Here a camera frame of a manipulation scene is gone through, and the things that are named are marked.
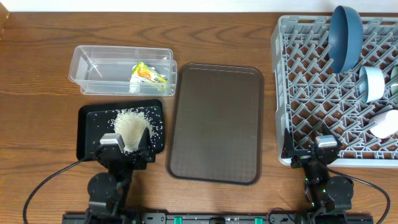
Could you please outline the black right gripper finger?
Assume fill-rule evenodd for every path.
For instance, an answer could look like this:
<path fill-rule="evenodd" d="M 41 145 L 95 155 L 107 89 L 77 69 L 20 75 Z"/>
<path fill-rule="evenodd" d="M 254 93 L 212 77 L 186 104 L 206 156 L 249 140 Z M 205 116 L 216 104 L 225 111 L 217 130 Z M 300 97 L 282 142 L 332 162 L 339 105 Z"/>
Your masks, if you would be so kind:
<path fill-rule="evenodd" d="M 284 131 L 284 145 L 282 148 L 282 152 L 292 152 L 294 150 L 293 141 L 290 135 L 290 132 L 287 128 Z"/>
<path fill-rule="evenodd" d="M 333 136 L 333 133 L 330 131 L 330 129 L 328 128 L 328 126 L 325 123 L 322 124 L 322 135 L 323 136 Z"/>

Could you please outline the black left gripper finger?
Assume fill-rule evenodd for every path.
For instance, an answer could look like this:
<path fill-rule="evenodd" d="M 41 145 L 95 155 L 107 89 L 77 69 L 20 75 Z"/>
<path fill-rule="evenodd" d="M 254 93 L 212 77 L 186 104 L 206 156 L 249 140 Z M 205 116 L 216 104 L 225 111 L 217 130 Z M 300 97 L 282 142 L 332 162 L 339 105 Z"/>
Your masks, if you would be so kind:
<path fill-rule="evenodd" d="M 88 144 L 88 155 L 94 156 L 95 152 L 101 147 L 101 144 L 98 140 L 93 141 L 92 143 Z"/>
<path fill-rule="evenodd" d="M 149 153 L 152 148 L 150 145 L 150 131 L 148 128 L 144 129 L 141 140 L 138 144 L 138 152 L 140 153 Z"/>

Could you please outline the white rice pile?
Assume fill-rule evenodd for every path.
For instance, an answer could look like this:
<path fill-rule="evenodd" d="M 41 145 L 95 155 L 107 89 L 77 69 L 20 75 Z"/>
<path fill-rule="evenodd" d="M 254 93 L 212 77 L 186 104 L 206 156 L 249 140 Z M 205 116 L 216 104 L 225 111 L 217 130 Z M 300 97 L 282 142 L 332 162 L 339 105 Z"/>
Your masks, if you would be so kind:
<path fill-rule="evenodd" d="M 150 145 L 156 153 L 164 150 L 164 121 L 158 106 L 90 112 L 86 120 L 86 149 L 93 141 L 100 141 L 105 133 L 119 133 L 125 143 L 125 152 L 133 152 L 148 128 Z"/>

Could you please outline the small pink bowl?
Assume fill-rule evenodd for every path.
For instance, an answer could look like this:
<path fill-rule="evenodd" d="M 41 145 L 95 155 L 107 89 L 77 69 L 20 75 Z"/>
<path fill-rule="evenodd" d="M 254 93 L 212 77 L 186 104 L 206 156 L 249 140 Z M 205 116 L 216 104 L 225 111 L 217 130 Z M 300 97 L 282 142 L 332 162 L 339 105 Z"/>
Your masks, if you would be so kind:
<path fill-rule="evenodd" d="M 377 138 L 384 139 L 397 132 L 397 110 L 389 110 L 372 117 L 369 124 L 373 124 L 369 130 Z"/>

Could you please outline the white tissue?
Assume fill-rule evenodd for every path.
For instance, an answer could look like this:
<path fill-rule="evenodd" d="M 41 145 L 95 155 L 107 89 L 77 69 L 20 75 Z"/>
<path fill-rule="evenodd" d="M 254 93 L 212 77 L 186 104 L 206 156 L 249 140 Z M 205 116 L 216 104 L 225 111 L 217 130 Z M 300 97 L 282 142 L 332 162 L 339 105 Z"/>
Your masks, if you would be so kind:
<path fill-rule="evenodd" d="M 142 80 L 140 77 L 132 76 L 129 81 L 129 92 L 130 93 L 139 93 L 141 89 Z"/>

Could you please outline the light blue bowl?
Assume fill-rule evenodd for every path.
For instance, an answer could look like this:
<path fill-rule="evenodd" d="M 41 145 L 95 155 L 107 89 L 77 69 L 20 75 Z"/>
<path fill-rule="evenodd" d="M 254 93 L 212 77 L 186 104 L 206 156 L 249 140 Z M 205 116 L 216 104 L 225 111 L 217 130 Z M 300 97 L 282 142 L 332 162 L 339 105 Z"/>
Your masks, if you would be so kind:
<path fill-rule="evenodd" d="M 370 103 L 380 100 L 385 90 L 384 75 L 380 68 L 362 66 L 359 79 L 364 79 L 359 85 L 360 94 L 364 94 L 363 102 Z"/>

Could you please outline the yellow green snack wrapper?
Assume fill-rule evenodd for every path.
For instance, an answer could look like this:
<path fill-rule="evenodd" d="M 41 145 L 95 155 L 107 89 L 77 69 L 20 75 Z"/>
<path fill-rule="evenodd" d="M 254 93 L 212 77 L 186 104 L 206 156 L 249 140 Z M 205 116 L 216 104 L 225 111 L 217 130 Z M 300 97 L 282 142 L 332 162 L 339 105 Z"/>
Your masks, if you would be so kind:
<path fill-rule="evenodd" d="M 143 83 L 153 84 L 160 91 L 165 89 L 165 75 L 158 73 L 154 67 L 148 67 L 144 62 L 133 66 L 131 76 L 140 77 Z"/>

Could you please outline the mint green bowl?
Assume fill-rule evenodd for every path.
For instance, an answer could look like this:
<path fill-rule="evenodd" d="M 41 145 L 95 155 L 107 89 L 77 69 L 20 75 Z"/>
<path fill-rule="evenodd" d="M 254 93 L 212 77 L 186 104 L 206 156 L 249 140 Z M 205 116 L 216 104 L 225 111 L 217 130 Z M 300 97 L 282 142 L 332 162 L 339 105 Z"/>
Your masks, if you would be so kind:
<path fill-rule="evenodd" d="M 398 67 L 394 67 L 392 69 L 391 72 L 391 80 L 392 80 L 392 84 L 391 84 L 391 94 L 395 95 L 398 92 Z"/>

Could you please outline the dark blue plate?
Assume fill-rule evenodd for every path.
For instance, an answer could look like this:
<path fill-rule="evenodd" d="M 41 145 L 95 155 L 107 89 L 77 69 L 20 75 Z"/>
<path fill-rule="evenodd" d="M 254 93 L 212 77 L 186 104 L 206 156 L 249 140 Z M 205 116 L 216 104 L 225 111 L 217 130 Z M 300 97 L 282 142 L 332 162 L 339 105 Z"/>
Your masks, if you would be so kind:
<path fill-rule="evenodd" d="M 329 58 L 334 73 L 347 72 L 357 64 L 363 46 L 363 24 L 357 11 L 348 6 L 337 6 L 333 11 L 328 44 Z"/>

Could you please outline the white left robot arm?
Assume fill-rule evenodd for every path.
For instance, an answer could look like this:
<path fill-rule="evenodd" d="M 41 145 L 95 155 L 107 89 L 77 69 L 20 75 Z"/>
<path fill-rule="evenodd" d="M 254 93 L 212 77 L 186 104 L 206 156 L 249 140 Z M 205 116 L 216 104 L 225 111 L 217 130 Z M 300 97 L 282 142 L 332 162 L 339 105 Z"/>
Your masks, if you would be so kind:
<path fill-rule="evenodd" d="M 88 183 L 90 199 L 85 223 L 141 222 L 140 214 L 126 208 L 125 204 L 133 171 L 145 169 L 147 163 L 155 161 L 149 129 L 143 130 L 138 149 L 131 155 L 125 155 L 124 147 L 123 138 L 118 133 L 106 133 L 99 140 L 96 160 L 108 171 L 95 175 Z"/>

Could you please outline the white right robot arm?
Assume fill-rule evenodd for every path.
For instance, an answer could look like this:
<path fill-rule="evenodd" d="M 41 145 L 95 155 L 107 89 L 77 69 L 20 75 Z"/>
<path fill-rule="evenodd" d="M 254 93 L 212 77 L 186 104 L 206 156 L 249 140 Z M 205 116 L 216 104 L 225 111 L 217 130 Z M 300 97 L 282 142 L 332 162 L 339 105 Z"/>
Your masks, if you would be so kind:
<path fill-rule="evenodd" d="M 315 138 L 309 149 L 296 149 L 288 129 L 284 131 L 281 158 L 290 159 L 293 169 L 305 173 L 304 190 L 313 209 L 297 215 L 295 223 L 347 223 L 345 211 L 352 209 L 354 183 L 347 177 L 331 176 L 327 165 L 338 158 L 342 143 L 328 127 L 322 125 L 322 134 Z"/>

